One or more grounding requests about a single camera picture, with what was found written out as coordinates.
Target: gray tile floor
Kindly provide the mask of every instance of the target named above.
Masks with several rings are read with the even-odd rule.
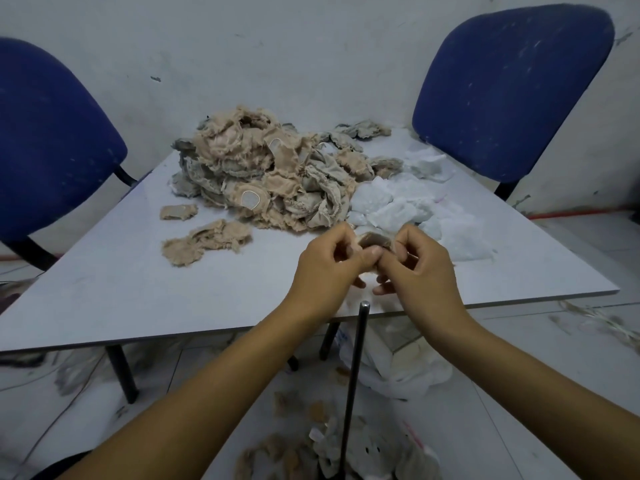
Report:
[[[535,221],[621,287],[613,296],[572,300],[602,306],[640,330],[640,227],[626,213]],[[0,262],[0,281],[32,277],[38,270],[20,262]],[[534,355],[571,379],[640,414],[640,356],[615,336],[556,302],[495,306],[472,311],[487,329]],[[17,478],[26,479],[46,465],[98,445],[167,391],[215,357],[229,335],[146,342],[127,347],[141,390],[139,400],[124,402],[100,348],[47,355],[36,370],[0,369],[0,479],[12,479],[48,427]],[[316,361],[320,337],[299,350],[301,370],[278,373],[212,463],[205,478],[231,478],[236,455],[273,431],[302,434],[302,417],[290,421],[271,415],[274,390],[299,388],[306,399],[326,399],[341,407],[346,388],[332,384],[336,356]],[[96,367],[81,390],[86,375]],[[508,412],[468,378],[430,389],[420,401],[389,401],[358,389],[356,411],[406,422],[438,453],[445,479],[574,479],[576,476]],[[259,465],[254,478],[270,472]]]

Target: chair backrest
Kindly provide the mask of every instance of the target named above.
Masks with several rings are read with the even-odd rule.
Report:
[[[585,5],[475,16],[440,46],[413,128],[480,175],[516,182],[604,64],[613,39],[609,15]]]
[[[0,240],[75,209],[127,156],[100,106],[55,57],[0,38]]]

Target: fingernail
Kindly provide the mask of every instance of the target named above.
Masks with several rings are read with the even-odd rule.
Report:
[[[370,252],[374,258],[378,259],[380,258],[380,256],[382,256],[382,252],[384,252],[384,249],[382,249],[380,246],[372,246],[370,248],[367,248],[367,251]]]

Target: human hand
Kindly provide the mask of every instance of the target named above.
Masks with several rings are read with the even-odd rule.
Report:
[[[379,286],[373,294],[397,293],[404,311],[427,332],[472,320],[456,283],[449,252],[416,226],[405,224],[396,234],[396,255],[378,261]]]
[[[373,270],[382,250],[379,246],[362,250],[353,229],[345,222],[338,224],[309,242],[300,254],[284,302],[319,323],[327,321],[338,311],[352,284],[365,287],[358,275]]]

